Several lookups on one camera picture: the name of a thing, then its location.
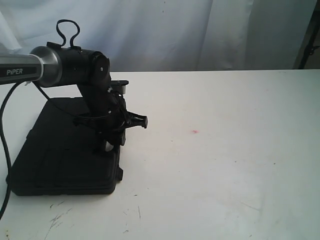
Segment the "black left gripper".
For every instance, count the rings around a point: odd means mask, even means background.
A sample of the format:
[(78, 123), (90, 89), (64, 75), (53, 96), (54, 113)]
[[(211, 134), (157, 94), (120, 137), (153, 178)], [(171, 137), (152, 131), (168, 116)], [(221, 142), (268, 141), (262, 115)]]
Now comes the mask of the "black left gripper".
[(83, 125), (94, 132), (94, 153), (110, 152), (126, 143), (126, 129), (147, 128), (148, 117), (127, 110), (118, 91), (86, 92), (73, 98), (74, 125)]

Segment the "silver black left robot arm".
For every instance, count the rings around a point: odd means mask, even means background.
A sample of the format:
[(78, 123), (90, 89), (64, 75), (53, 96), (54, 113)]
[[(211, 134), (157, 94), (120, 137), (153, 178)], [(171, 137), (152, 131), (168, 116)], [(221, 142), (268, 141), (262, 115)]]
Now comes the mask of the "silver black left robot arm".
[(127, 111), (124, 94), (129, 82), (112, 80), (110, 60), (99, 51), (63, 48), (50, 42), (29, 55), (2, 54), (1, 85), (25, 82), (32, 82), (40, 92), (76, 85), (88, 112), (73, 113), (74, 124), (94, 129), (111, 147), (124, 145), (126, 129), (148, 126), (146, 116)]

